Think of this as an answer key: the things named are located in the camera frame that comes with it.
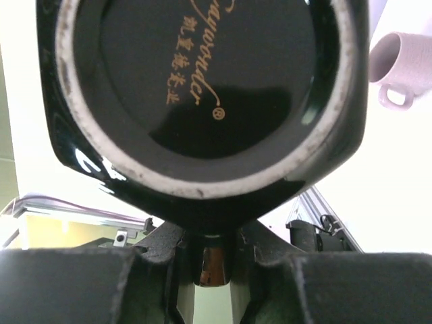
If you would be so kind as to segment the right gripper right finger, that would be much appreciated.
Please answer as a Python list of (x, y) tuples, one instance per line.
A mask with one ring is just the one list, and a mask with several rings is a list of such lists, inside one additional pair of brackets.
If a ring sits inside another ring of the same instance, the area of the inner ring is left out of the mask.
[(302, 252), (258, 221), (239, 249), (239, 323), (431, 322), (428, 254)]

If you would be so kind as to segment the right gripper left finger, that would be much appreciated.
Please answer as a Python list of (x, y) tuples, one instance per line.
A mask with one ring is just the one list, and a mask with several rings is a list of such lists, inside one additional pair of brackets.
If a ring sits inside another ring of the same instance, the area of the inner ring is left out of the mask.
[(2, 323), (183, 323), (170, 290), (183, 230), (165, 222), (129, 248), (1, 251)]

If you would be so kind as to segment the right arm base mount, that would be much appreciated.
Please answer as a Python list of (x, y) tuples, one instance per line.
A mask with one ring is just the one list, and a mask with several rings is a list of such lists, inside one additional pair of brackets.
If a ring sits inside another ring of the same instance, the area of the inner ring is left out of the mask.
[(300, 219), (288, 222), (286, 228), (290, 231), (291, 245), (305, 252), (352, 251), (335, 217), (321, 215), (319, 221), (320, 225)]

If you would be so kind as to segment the black mug cream inside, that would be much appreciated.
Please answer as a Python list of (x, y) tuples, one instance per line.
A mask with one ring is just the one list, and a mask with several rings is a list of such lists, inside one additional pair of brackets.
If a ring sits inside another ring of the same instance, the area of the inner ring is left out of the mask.
[(362, 142), (366, 1), (35, 7), (55, 156), (183, 228), (197, 285), (227, 284), (240, 228)]

